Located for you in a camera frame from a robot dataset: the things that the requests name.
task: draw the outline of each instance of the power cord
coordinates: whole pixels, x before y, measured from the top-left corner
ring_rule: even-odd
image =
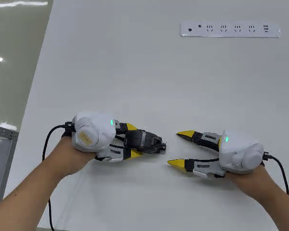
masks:
[[[275,160],[275,161],[277,162],[277,164],[279,165],[280,170],[281,170],[281,173],[282,173],[283,178],[284,178],[284,183],[285,183],[285,187],[286,187],[286,193],[287,193],[287,195],[289,195],[289,186],[288,186],[288,182],[287,182],[285,170],[284,170],[281,162],[280,162],[276,157],[274,157],[274,156],[272,156],[272,155],[269,155],[268,152],[264,152],[263,160],[268,160],[268,159]]]
[[[53,127],[49,131],[49,133],[48,133],[48,135],[46,137],[46,141],[45,141],[44,149],[43,149],[43,154],[42,154],[42,162],[45,160],[45,154],[46,154],[46,149],[47,149],[49,138],[50,138],[51,134],[58,128],[65,128],[66,131],[74,131],[75,130],[75,127],[72,124],[72,122],[66,122],[64,125],[58,125],[58,126]],[[50,198],[48,200],[48,208],[49,208],[49,224],[50,224],[50,228],[52,229],[52,231],[55,231],[54,228],[53,228],[52,204],[50,202]]]

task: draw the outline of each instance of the white table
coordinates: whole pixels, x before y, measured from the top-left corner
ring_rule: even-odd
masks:
[[[182,38],[186,19],[274,21],[282,37]],[[289,2],[55,1],[6,194],[41,161],[50,128],[81,110],[161,135],[167,153],[93,161],[64,179],[51,197],[57,229],[276,230],[231,183],[186,176],[166,161],[212,157],[176,132],[226,128],[257,138],[289,180]],[[278,166],[266,166],[284,187]],[[39,226],[49,227],[48,209]]]

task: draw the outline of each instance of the sticker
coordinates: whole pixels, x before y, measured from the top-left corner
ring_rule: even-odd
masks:
[[[93,143],[93,141],[87,136],[87,134],[84,131],[79,133],[78,138],[82,142],[84,142],[87,146],[90,146]]]

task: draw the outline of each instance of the metal rack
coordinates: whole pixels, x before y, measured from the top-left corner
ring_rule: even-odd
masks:
[[[4,195],[17,139],[18,132],[0,127],[0,201]]]

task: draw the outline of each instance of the gray floor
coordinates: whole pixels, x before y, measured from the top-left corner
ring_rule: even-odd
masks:
[[[19,131],[53,0],[0,0],[0,125]]]

